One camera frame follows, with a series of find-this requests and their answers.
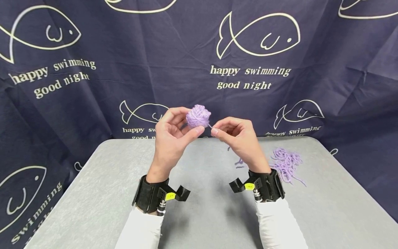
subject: loose purple yarn strand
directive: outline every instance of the loose purple yarn strand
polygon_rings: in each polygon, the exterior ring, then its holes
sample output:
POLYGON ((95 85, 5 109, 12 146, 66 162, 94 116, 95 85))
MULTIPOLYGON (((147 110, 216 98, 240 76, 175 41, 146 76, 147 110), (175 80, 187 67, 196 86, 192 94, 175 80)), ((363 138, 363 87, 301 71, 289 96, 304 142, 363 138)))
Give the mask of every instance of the loose purple yarn strand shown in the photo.
POLYGON ((294 176, 296 166, 299 166, 299 164, 302 163, 299 154, 288 153, 283 148, 277 148, 273 151, 273 156, 271 156, 271 158, 275 160, 275 163, 270 165, 270 167, 278 171, 278 174, 284 182, 288 182, 293 185, 292 179, 294 178, 307 187, 304 181, 294 176))

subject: purple yarn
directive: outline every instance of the purple yarn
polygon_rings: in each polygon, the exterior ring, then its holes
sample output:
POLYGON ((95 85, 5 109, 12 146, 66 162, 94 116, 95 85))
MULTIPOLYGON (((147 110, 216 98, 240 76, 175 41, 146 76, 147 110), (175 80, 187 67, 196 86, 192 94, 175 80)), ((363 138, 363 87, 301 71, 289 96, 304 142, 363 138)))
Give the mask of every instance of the purple yarn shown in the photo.
POLYGON ((302 180, 296 178, 293 174, 296 171, 296 166, 302 163, 300 155, 297 153, 288 153, 285 149, 278 148, 273 151, 272 159, 275 163, 270 165, 272 169, 278 171, 284 182, 292 183, 292 179, 300 181, 304 186, 307 186, 302 180))
MULTIPOLYGON (((243 160, 242 160, 242 158, 240 158, 240 157, 239 157, 239 161, 237 161, 237 162, 235 163, 235 166, 238 165, 238 164, 243 164, 243 160)), ((244 168, 244 167, 245 167, 245 166, 236 166, 237 169, 244 168)))
POLYGON ((188 126, 193 129, 197 126, 207 127, 209 126, 209 117, 211 112, 205 109, 204 106, 195 105, 190 112, 187 114, 188 126))

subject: wrist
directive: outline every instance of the wrist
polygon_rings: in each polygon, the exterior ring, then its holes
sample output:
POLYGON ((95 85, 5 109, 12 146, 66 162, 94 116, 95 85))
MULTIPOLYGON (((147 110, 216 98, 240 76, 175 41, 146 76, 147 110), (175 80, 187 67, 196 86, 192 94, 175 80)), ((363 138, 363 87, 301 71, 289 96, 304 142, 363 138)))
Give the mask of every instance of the wrist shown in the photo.
POLYGON ((271 173, 271 168, 264 156, 253 163, 249 163, 248 167, 254 173, 271 173))
POLYGON ((169 178, 171 169, 162 167, 156 164, 152 164, 146 175, 147 183, 158 183, 164 182, 169 178))

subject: purple yarn ball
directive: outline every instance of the purple yarn ball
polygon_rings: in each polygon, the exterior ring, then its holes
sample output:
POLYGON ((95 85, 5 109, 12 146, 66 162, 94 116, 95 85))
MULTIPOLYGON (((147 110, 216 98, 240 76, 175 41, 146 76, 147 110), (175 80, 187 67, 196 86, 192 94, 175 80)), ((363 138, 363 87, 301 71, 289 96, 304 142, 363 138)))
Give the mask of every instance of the purple yarn ball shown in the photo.
POLYGON ((193 129, 197 126, 207 127, 209 125, 209 117, 211 112, 206 110, 204 106, 195 105, 187 114, 188 126, 193 129))

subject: yellow label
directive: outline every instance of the yellow label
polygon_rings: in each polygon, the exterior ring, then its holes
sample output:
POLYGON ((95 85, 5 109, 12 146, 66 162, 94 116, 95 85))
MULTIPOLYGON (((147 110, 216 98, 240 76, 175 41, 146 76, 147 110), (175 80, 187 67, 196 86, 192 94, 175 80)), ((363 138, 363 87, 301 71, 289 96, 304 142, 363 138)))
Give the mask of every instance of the yellow label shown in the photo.
POLYGON ((175 193, 167 193, 165 201, 172 200, 176 197, 175 193))
POLYGON ((246 183, 245 184, 245 189, 246 190, 253 190, 254 189, 254 184, 253 183, 246 183))

